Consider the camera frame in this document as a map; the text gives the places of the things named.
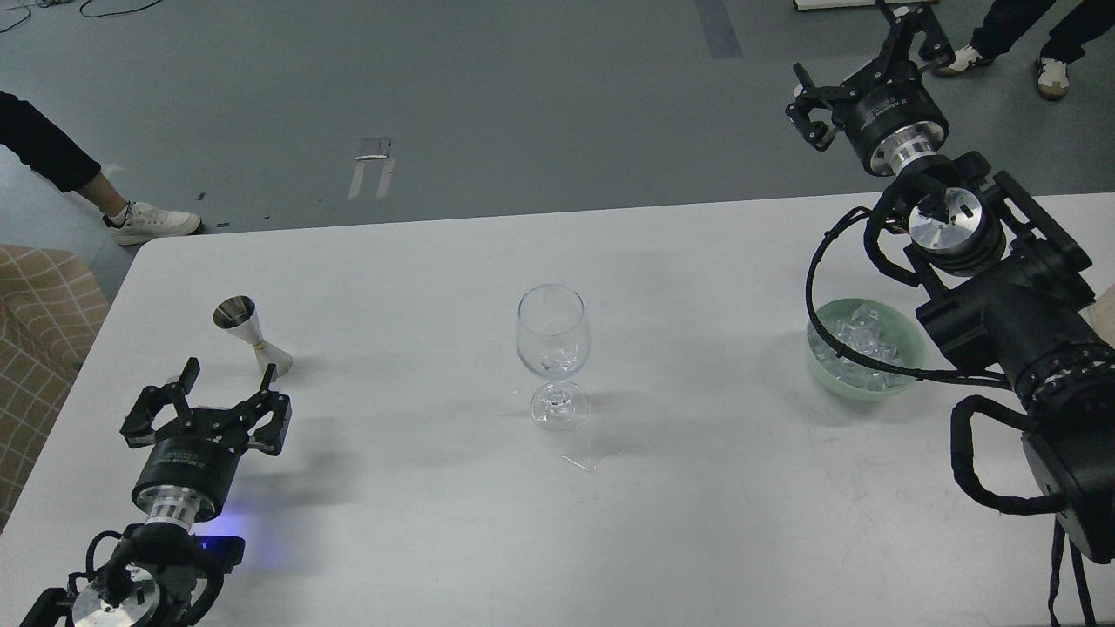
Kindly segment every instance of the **white table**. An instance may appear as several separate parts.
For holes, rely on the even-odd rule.
[[[293,418],[282,455],[245,455],[225,513],[195,527],[248,541],[202,625],[1043,624],[1051,518],[999,515],[952,482],[948,415],[977,389],[862,404],[805,369],[807,261],[874,197],[147,244],[0,536],[0,624],[64,585],[95,533],[143,520],[128,494],[147,451],[117,430],[144,385],[190,356],[195,406],[259,385],[251,349],[211,321],[239,293],[295,357]],[[1044,200],[1097,291],[1115,281],[1113,197]],[[591,474],[562,459],[583,442],[532,423],[541,382],[515,356],[517,299],[547,281],[578,289],[592,325],[575,377]],[[821,302],[924,301],[855,230],[818,281]],[[985,483],[1036,494],[1017,433],[976,431]],[[1088,573],[1115,618],[1115,569]],[[1078,620],[1065,579],[1060,615]]]

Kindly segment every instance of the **black pants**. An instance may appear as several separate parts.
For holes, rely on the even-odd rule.
[[[60,192],[72,192],[100,173],[100,164],[39,109],[3,91],[0,91],[0,144],[11,148],[19,161]]]
[[[971,46],[986,59],[1002,55],[1018,41],[1056,0],[995,0],[983,26],[972,32]],[[1070,64],[1084,56],[1083,46],[1115,25],[1115,1],[1083,0],[1049,31],[1041,56]]]

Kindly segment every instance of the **green bowl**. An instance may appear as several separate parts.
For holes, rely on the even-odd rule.
[[[863,298],[844,298],[841,300],[834,300],[817,309],[817,317],[821,318],[821,322],[826,329],[828,329],[828,332],[835,335],[840,322],[851,319],[852,314],[861,305],[869,305],[872,309],[879,311],[881,331],[879,339],[881,343],[894,347],[895,357],[900,357],[904,361],[905,367],[925,367],[925,340],[921,334],[921,328],[892,307]],[[910,389],[915,383],[918,383],[918,380],[912,377],[905,377],[905,383],[889,386],[883,390],[873,390],[856,387],[836,378],[835,375],[826,370],[825,367],[821,365],[821,360],[814,353],[813,347],[809,345],[808,335],[809,331],[812,331],[811,327],[812,325],[806,321],[806,363],[808,364],[809,372],[813,373],[813,376],[815,376],[817,380],[820,380],[822,385],[827,387],[830,390],[856,401],[882,401],[888,396],[893,396],[900,392]],[[822,346],[827,349],[827,345],[824,345],[823,340]]]

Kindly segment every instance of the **wine glass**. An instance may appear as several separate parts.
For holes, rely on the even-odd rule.
[[[584,302],[575,291],[547,283],[518,301],[518,358],[531,372],[550,379],[531,399],[531,414],[540,426],[569,431],[588,417],[589,396],[565,378],[584,365],[591,344]]]

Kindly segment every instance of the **bowl of ice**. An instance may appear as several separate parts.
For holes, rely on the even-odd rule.
[[[873,300],[845,298],[817,309],[817,317],[830,334],[861,355],[905,368],[925,367],[921,329],[895,309]],[[809,322],[805,324],[805,335],[809,372],[841,396],[879,401],[918,383],[913,377],[873,370],[847,357],[837,358]]]

